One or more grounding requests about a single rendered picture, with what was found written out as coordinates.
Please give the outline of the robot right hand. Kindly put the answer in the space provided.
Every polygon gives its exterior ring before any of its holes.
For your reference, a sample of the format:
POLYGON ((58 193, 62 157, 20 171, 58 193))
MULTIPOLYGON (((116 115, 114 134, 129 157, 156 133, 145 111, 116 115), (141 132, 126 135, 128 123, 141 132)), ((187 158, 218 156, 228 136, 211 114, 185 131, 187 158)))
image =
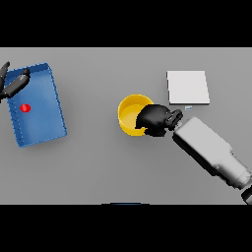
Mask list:
POLYGON ((136 129, 145 129, 145 134, 152 137, 163 137, 166 130, 173 131, 177 123, 182 119, 180 109, 170 111, 160 104, 148 104, 136 118, 136 129))

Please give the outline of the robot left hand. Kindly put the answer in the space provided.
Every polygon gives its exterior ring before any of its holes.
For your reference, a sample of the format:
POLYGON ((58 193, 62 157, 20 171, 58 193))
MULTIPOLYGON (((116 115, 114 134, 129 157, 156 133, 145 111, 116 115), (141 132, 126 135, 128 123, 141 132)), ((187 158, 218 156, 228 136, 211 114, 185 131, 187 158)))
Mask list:
POLYGON ((29 68, 26 68, 16 80, 5 87, 4 82, 9 67, 10 62, 7 61, 0 68, 0 102, 5 98, 12 98, 30 82, 31 72, 29 68))

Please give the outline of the yellow bowl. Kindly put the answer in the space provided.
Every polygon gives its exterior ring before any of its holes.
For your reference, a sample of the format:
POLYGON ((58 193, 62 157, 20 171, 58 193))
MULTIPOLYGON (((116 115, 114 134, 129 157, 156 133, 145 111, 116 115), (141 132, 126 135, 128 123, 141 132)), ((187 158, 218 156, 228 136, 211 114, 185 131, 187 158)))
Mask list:
POLYGON ((136 119, 141 110, 153 101, 143 94, 125 96, 117 108, 118 124, 122 131, 133 137, 145 135, 145 128, 136 129, 136 119))

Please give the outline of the pale square measuring scale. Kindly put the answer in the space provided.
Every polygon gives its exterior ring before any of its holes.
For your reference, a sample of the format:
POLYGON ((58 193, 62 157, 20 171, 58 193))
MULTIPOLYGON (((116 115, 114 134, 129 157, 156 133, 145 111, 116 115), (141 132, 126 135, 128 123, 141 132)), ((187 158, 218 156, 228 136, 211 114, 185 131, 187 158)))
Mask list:
POLYGON ((170 104, 209 104, 210 97, 204 71, 167 71, 170 104))

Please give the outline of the blue tray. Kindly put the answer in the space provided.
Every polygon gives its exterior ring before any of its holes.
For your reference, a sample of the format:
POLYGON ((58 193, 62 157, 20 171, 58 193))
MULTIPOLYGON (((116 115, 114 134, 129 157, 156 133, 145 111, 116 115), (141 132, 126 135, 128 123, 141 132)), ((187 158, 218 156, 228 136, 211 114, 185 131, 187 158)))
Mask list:
POLYGON ((20 148, 67 135, 51 68, 47 63, 39 63, 29 66, 29 69, 29 84, 7 99, 14 135, 20 148), (22 112, 21 104, 29 104, 31 111, 22 112))

